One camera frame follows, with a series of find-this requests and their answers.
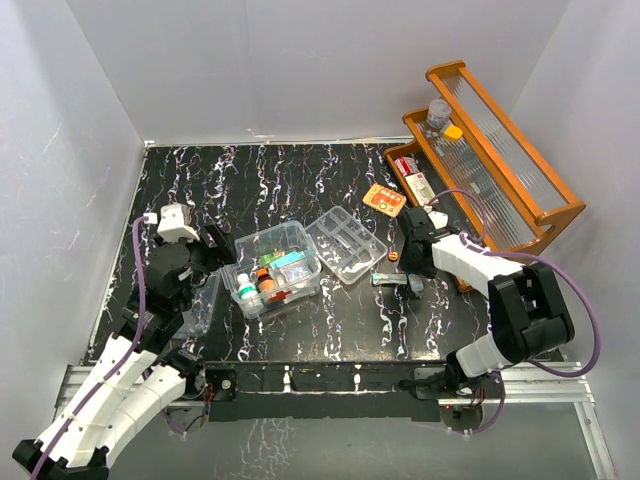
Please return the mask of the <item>clear compartment organizer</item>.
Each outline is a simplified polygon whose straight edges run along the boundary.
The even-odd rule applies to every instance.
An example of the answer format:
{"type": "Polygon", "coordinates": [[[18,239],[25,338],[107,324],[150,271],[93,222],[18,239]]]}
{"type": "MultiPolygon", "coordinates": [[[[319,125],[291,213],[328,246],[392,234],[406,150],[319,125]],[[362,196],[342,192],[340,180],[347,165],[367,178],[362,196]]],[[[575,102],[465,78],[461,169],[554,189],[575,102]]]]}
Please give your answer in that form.
{"type": "Polygon", "coordinates": [[[305,228],[319,259],[343,284],[352,285],[388,253],[388,247],[352,214],[334,206],[305,228]]]}

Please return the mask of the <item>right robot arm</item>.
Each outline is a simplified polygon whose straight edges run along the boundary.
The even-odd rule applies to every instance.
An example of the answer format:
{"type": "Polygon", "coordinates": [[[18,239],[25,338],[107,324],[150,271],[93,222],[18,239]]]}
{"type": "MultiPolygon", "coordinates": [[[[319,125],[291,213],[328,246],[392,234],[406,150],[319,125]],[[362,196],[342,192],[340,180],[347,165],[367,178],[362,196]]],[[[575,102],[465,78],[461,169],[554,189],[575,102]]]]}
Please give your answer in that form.
{"type": "Polygon", "coordinates": [[[444,271],[462,279],[488,301],[491,324],[489,333],[448,354],[443,371],[413,380],[407,388],[466,397],[492,372],[574,339],[573,321],[551,267],[495,256],[462,232],[436,227],[420,207],[400,213],[398,224],[404,235],[400,266],[421,277],[444,271]]]}

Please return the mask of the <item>orange plaster packet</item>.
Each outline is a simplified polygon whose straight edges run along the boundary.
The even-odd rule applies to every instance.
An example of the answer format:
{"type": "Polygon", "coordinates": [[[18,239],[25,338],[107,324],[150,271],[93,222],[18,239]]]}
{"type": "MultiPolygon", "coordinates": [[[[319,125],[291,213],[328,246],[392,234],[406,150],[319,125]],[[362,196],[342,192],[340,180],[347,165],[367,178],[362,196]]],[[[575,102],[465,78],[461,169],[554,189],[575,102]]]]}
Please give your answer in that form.
{"type": "Polygon", "coordinates": [[[373,184],[363,197],[363,203],[374,210],[395,218],[406,204],[406,197],[380,184],[373,184]]]}

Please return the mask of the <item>green wind oil box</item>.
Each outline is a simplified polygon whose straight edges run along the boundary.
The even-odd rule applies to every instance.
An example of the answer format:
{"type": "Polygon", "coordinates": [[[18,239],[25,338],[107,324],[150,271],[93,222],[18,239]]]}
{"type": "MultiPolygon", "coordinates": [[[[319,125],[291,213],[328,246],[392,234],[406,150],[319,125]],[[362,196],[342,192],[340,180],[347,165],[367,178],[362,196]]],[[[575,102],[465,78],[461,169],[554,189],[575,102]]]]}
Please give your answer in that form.
{"type": "Polygon", "coordinates": [[[264,254],[261,255],[259,257],[259,264],[263,267],[266,268],[268,267],[272,262],[276,261],[277,259],[281,258],[284,255],[284,253],[282,251],[276,251],[276,252],[272,252],[272,253],[268,253],[268,254],[264,254]]]}

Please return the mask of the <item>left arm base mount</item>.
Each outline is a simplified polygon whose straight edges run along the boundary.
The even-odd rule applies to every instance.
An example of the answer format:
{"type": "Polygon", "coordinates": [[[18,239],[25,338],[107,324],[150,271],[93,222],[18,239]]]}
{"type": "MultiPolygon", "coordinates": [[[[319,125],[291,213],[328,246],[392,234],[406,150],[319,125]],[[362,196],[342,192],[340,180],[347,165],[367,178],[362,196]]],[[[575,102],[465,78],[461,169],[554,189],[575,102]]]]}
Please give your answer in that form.
{"type": "Polygon", "coordinates": [[[185,380],[181,401],[201,401],[203,413],[209,419],[214,402],[231,401],[235,398],[237,376],[234,371],[208,370],[204,359],[186,349],[174,349],[165,363],[178,371],[185,380]]]}

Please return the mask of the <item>orange brown medicine bottle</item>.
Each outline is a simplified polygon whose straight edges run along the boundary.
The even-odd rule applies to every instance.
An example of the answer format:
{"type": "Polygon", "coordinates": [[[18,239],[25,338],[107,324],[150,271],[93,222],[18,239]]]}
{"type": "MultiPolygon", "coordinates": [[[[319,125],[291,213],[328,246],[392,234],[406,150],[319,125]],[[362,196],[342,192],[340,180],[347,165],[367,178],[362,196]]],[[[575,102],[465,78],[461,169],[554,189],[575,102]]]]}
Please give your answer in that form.
{"type": "Polygon", "coordinates": [[[267,268],[260,268],[257,272],[257,289],[260,293],[272,292],[277,283],[269,273],[267,268]]]}

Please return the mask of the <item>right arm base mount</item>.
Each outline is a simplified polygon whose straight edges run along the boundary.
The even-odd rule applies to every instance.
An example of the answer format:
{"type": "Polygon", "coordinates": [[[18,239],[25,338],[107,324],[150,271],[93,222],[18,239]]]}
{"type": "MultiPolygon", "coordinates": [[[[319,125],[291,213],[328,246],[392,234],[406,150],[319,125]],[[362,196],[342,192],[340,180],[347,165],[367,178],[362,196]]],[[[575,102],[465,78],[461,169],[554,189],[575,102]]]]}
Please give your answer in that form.
{"type": "Polygon", "coordinates": [[[426,367],[415,369],[413,378],[401,380],[398,388],[422,400],[466,398],[470,400],[469,408],[479,407],[487,390],[490,390],[498,394],[500,405],[504,404],[506,393],[501,375],[496,371],[490,371],[482,372],[479,376],[467,376],[456,352],[447,356],[441,370],[424,376],[426,370],[426,367]]]}

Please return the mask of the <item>white blue gauze packet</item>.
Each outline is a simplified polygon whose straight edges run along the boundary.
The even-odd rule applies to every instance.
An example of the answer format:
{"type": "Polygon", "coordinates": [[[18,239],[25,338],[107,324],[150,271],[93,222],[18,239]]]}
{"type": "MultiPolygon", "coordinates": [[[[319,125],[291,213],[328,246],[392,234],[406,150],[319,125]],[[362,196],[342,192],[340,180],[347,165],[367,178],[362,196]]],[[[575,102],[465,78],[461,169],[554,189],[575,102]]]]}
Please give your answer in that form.
{"type": "Polygon", "coordinates": [[[287,283],[303,283],[312,274],[312,270],[305,261],[291,263],[280,268],[280,273],[284,276],[287,283]]]}

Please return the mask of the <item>teal bandage packet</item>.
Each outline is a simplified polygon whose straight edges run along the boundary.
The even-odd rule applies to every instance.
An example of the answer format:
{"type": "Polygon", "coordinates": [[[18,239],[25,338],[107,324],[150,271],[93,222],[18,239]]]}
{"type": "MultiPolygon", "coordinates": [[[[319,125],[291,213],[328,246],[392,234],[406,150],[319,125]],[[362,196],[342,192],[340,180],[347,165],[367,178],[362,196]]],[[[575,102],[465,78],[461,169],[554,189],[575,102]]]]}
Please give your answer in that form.
{"type": "Polygon", "coordinates": [[[302,251],[292,251],[289,252],[270,263],[272,268],[283,268],[287,265],[296,263],[298,261],[304,260],[306,258],[306,253],[302,251]]]}

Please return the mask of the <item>clear first aid box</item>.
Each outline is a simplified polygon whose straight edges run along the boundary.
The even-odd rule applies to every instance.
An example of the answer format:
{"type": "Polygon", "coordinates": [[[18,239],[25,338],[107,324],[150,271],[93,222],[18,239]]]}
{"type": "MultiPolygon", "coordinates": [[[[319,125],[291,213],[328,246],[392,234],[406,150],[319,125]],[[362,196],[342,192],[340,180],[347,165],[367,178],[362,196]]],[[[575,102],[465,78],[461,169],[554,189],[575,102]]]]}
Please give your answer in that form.
{"type": "Polygon", "coordinates": [[[239,238],[235,241],[237,262],[221,269],[224,286],[231,295],[231,299],[240,308],[247,319],[255,319],[272,310],[283,307],[297,300],[313,296],[320,290],[321,262],[313,240],[305,232],[305,228],[298,221],[287,221],[274,227],[239,238]],[[287,283],[280,273],[280,268],[266,267],[277,283],[272,292],[260,293],[257,289],[256,272],[263,268],[259,264],[259,257],[264,254],[282,251],[285,254],[292,251],[306,253],[305,261],[312,270],[306,282],[287,283]],[[237,276],[240,273],[249,275],[255,284],[258,296],[251,303],[245,303],[238,297],[237,276]]]}

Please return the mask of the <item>blue white spray bottle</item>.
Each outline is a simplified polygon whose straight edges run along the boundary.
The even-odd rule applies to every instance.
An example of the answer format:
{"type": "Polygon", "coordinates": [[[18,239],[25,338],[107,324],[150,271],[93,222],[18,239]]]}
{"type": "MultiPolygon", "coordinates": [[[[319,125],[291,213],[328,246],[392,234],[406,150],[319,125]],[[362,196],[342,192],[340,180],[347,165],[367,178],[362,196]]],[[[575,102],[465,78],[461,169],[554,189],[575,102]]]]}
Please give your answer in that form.
{"type": "Polygon", "coordinates": [[[407,275],[408,286],[414,296],[420,298],[424,292],[424,281],[420,275],[408,274],[407,275]]]}

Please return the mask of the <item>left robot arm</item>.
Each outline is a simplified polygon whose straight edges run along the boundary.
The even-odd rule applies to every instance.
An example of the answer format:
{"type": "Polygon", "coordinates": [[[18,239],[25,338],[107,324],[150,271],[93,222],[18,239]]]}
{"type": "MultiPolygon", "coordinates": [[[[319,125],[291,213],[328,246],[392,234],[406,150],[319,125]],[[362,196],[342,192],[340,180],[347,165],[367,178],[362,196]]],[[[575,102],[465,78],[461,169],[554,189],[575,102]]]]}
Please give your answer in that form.
{"type": "Polygon", "coordinates": [[[196,293],[219,268],[236,262],[231,234],[211,224],[159,226],[144,258],[132,226],[136,286],[103,352],[64,410],[13,459],[32,479],[106,479],[128,444],[173,401],[206,387],[201,356],[167,344],[182,327],[196,293]]]}

